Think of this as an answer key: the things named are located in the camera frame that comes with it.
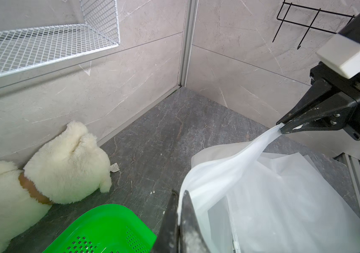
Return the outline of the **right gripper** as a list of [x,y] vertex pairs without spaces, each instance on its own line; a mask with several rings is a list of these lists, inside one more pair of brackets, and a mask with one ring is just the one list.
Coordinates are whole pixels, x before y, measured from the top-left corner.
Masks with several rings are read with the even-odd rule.
[[276,123],[281,133],[344,130],[360,141],[360,74],[346,79],[320,62],[310,78],[306,94]]

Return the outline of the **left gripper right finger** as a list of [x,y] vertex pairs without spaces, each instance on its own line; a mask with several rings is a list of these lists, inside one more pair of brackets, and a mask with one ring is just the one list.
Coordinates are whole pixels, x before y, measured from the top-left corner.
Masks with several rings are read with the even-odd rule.
[[188,191],[183,194],[179,222],[179,252],[209,253],[209,248],[201,233]]

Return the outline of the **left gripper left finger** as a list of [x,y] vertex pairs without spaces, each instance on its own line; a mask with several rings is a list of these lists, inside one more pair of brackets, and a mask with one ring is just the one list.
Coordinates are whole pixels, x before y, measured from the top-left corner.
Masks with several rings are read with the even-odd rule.
[[162,220],[162,225],[151,253],[177,253],[179,249],[178,228],[178,202],[179,194],[171,192],[171,196]]

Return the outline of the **green plastic basket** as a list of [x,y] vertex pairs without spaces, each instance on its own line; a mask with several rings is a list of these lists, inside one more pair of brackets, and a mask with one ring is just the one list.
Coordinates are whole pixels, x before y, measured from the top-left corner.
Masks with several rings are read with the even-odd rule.
[[107,204],[75,220],[45,253],[149,253],[157,236],[130,209]]

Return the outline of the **clear zip-top bag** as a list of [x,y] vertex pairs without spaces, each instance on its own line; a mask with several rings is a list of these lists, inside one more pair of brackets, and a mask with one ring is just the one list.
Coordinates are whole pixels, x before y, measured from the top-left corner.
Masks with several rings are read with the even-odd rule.
[[277,125],[251,142],[216,145],[191,159],[190,195],[213,253],[360,253],[360,218],[300,153],[266,153]]

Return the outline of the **white plush toy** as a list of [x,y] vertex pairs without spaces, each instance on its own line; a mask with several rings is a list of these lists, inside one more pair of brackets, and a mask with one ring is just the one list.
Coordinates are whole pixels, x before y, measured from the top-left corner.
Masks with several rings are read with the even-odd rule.
[[23,168],[0,161],[0,253],[54,204],[81,201],[112,186],[111,163],[87,127],[72,121]]

